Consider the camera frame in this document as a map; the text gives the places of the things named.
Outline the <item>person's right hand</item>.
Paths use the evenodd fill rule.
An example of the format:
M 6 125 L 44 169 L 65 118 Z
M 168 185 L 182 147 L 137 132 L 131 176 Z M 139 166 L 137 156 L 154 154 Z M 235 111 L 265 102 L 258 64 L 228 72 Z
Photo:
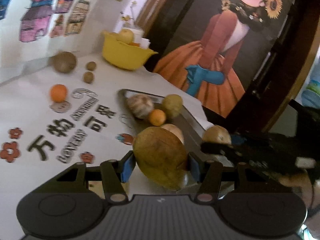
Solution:
M 280 176 L 278 181 L 286 187 L 297 187 L 301 191 L 301 199 L 308 209 L 308 216 L 319 213 L 319 181 L 312 182 L 306 171 L 295 175 Z

